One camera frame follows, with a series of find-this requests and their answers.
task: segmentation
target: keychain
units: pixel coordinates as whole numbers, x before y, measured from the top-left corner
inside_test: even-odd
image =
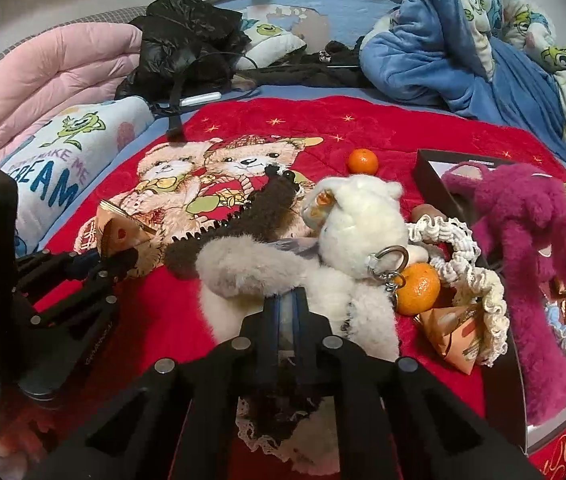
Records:
[[[378,261],[390,253],[400,253],[401,256],[403,256],[403,260],[401,261],[399,267],[396,270],[384,270],[383,272],[377,272],[375,270],[375,267],[377,266]],[[408,258],[409,255],[407,253],[406,248],[400,245],[393,245],[390,247],[386,247],[378,251],[378,253],[373,253],[369,256],[369,260],[367,264],[369,273],[372,275],[372,277],[375,280],[385,285],[385,291],[390,297],[390,300],[392,301],[392,305],[394,306],[395,309],[397,303],[396,291],[399,288],[403,288],[405,286],[405,278],[401,274],[401,272],[403,272],[403,270],[407,267]],[[395,278],[399,278],[400,283],[396,283],[394,281]]]

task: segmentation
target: gray checkered fabric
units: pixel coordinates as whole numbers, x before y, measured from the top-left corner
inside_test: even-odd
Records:
[[[48,28],[46,30],[62,27],[63,25],[69,25],[70,23],[90,23],[90,22],[127,23],[133,20],[135,17],[144,14],[145,8],[146,7],[128,7],[127,9],[110,10],[109,12],[93,14],[92,16],[86,16],[85,18],[79,18],[78,20],[72,20],[71,22],[60,23],[59,25]],[[20,40],[18,43],[15,43],[9,48],[3,50],[0,53],[0,60],[3,59],[9,52],[11,52],[16,47],[18,47],[21,43],[25,43],[27,40],[31,40],[35,36],[38,36],[38,34],[34,34],[33,36],[29,36],[24,40]]]

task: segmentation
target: white pillow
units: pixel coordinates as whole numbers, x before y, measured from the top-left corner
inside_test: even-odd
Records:
[[[154,122],[140,97],[67,108],[0,168],[18,183],[15,251],[34,251],[61,213]]]
[[[252,59],[259,68],[270,66],[275,61],[291,52],[304,47],[306,43],[291,32],[266,22],[249,21],[249,28],[244,33],[250,38],[245,55]],[[249,70],[254,65],[244,57],[239,58],[236,70]]]

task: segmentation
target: orange fruit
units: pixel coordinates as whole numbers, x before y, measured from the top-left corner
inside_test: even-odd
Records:
[[[405,286],[396,290],[396,310],[404,316],[416,316],[434,306],[441,291],[439,275],[430,264],[412,264],[403,272]]]
[[[359,148],[349,154],[348,169],[350,173],[374,175],[378,171],[378,158],[374,152]]]

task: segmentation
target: cream scrunchie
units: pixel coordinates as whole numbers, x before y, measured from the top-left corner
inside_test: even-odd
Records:
[[[505,316],[507,305],[503,300],[504,290],[499,276],[493,270],[475,266],[481,250],[472,239],[472,231],[465,222],[456,218],[444,220],[429,215],[423,215],[416,224],[407,226],[412,243],[445,242],[452,245],[454,252],[448,262],[441,249],[428,245],[430,265],[439,273],[439,279],[445,286],[457,289],[452,300],[454,305],[476,303],[476,298],[482,298],[486,331],[478,363],[492,366],[497,357],[508,351],[510,320]]]

